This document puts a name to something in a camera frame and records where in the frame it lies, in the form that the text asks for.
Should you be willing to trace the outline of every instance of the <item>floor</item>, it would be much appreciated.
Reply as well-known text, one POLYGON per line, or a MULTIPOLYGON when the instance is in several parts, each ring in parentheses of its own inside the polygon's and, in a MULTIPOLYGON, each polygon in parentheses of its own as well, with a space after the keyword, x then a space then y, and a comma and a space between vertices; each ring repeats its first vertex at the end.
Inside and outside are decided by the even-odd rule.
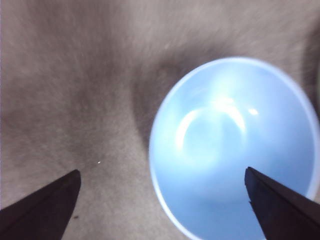
POLYGON ((265 60, 317 107, 319 0, 2 0, 1 8, 1 206, 79 169, 64 240, 186 239, 156 198, 147 152, 162 99, 196 66, 265 60))

